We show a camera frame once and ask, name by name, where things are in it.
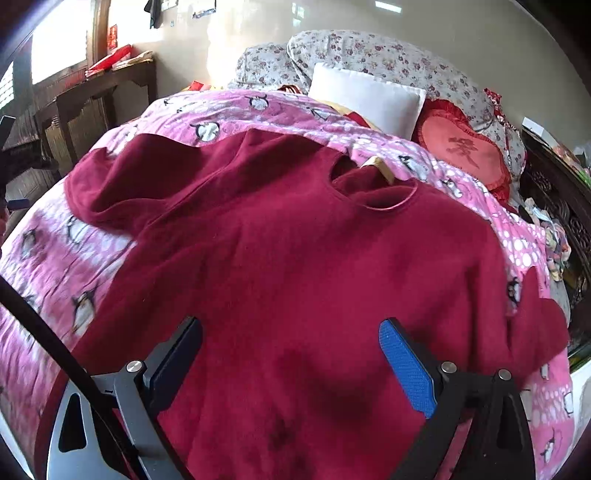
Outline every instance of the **sweater sleeve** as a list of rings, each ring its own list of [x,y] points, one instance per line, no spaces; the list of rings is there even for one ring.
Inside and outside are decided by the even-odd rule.
[[[554,300],[539,297],[535,267],[523,279],[517,312],[508,315],[507,292],[502,287],[507,284],[505,261],[494,234],[480,258],[471,367],[484,374],[506,368],[521,386],[528,375],[566,347],[566,320]]]
[[[195,148],[141,134],[115,157],[106,148],[93,150],[67,177],[66,200],[80,220],[136,237],[226,167],[243,137]]]

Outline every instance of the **white wall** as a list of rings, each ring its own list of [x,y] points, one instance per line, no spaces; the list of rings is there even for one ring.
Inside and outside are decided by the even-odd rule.
[[[512,0],[388,0],[402,7],[400,15],[376,9],[373,0],[297,0],[305,10],[297,28],[291,0],[217,2],[217,13],[198,20],[179,8],[166,11],[163,26],[150,31],[145,0],[112,0],[109,24],[117,23],[120,45],[157,53],[161,96],[192,80],[227,83],[244,48],[256,43],[287,41],[301,30],[350,28],[449,59],[481,87],[500,93],[517,125],[528,116],[571,148],[591,140],[591,97],[582,81],[548,32]],[[131,88],[116,92],[122,116],[141,113],[144,96]],[[139,100],[141,106],[129,107]]]

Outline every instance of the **window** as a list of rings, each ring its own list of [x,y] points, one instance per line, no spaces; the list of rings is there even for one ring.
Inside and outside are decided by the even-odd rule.
[[[63,0],[43,19],[33,32],[33,84],[86,60],[90,21],[90,0]]]
[[[2,80],[0,80],[0,108],[14,100],[14,83],[12,81],[13,70],[14,62],[10,64],[8,70],[2,77]]]

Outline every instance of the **wooden table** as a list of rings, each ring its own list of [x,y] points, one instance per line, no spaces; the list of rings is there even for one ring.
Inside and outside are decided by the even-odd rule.
[[[46,129],[57,122],[61,134],[66,142],[66,147],[72,165],[76,165],[78,157],[68,122],[80,115],[84,105],[89,100],[96,100],[113,93],[123,82],[134,82],[140,87],[148,88],[148,104],[158,98],[156,85],[156,64],[153,61],[137,63],[119,70],[110,70],[102,75],[92,77],[69,90],[59,94],[49,105],[41,108],[35,114],[35,121],[39,129],[43,148],[51,152],[46,137]],[[116,119],[113,109],[105,109],[107,128],[116,127]]]

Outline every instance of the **penguin print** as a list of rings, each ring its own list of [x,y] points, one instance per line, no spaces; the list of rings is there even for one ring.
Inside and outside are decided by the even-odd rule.
[[[195,127],[195,135],[197,135],[199,140],[201,140],[202,142],[211,142],[212,140],[215,140],[217,136],[220,134],[220,125],[215,122],[190,125],[191,127]]]
[[[249,99],[250,106],[259,112],[266,110],[269,107],[269,101],[267,100],[267,95],[263,95],[262,97],[246,97]]]
[[[521,298],[521,284],[519,283],[519,280],[517,280],[517,277],[514,277],[513,280],[507,284],[507,296],[510,301],[517,306],[519,299]]]
[[[125,136],[125,141],[126,142],[131,142],[134,137],[136,136],[138,132],[138,127],[131,127],[131,129],[129,130],[129,132],[127,132],[127,135]]]
[[[548,364],[542,365],[540,368],[540,376],[546,381],[550,379],[550,366]]]
[[[23,233],[22,235],[22,245],[21,245],[21,256],[23,258],[29,258],[31,256],[31,252],[37,243],[37,237],[35,233],[35,229],[29,230],[28,232]]]
[[[78,218],[72,215],[68,218],[66,229],[68,240],[75,245],[80,245],[88,230],[88,224],[78,220]]]
[[[573,393],[567,392],[564,397],[562,397],[562,403],[564,405],[564,411],[569,418],[571,418],[574,415]]]
[[[193,106],[193,105],[197,105],[198,103],[201,102],[189,102],[183,106],[180,106],[177,108],[177,113],[183,113],[183,112],[188,112],[189,111],[189,107]]]
[[[429,170],[425,165],[421,165],[420,163],[414,161],[414,159],[408,155],[399,155],[398,159],[406,168],[418,175],[419,180],[427,180],[427,174]]]
[[[96,287],[82,293],[78,298],[72,298],[74,304],[73,332],[82,335],[91,321],[95,318]]]
[[[554,427],[552,427],[552,438],[546,442],[546,446],[544,451],[540,454],[540,456],[544,459],[544,464],[548,464],[550,459],[552,458],[552,453],[554,452],[554,447],[556,445],[556,431]]]
[[[325,112],[324,110],[318,110],[317,108],[310,108],[310,113],[314,115],[315,118],[319,120],[327,121],[328,118],[332,115],[330,112]]]
[[[480,180],[475,180],[476,186],[480,189],[482,193],[488,193],[488,189],[484,186],[484,184]]]
[[[289,100],[294,100],[294,101],[299,100],[299,97],[295,93],[289,93],[289,92],[282,92],[282,93],[285,96],[285,98],[287,98]]]
[[[442,181],[441,181],[448,189],[450,189],[453,193],[453,196],[455,198],[462,198],[462,196],[464,195],[462,193],[462,191],[458,188],[458,186],[456,185],[456,182],[454,182],[451,178],[449,177],[445,177]]]

